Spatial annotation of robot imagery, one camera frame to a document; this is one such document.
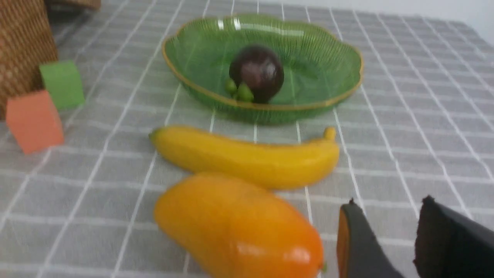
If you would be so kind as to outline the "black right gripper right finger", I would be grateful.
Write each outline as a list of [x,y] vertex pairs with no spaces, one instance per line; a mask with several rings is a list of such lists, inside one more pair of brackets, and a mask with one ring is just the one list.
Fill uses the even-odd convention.
[[494,233],[433,197],[422,199],[413,263],[421,278],[492,278]]

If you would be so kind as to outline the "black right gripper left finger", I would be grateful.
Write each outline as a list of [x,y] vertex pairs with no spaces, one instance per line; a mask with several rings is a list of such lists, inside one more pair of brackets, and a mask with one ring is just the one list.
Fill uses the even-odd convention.
[[339,208],[337,263],[340,278],[402,278],[354,199]]

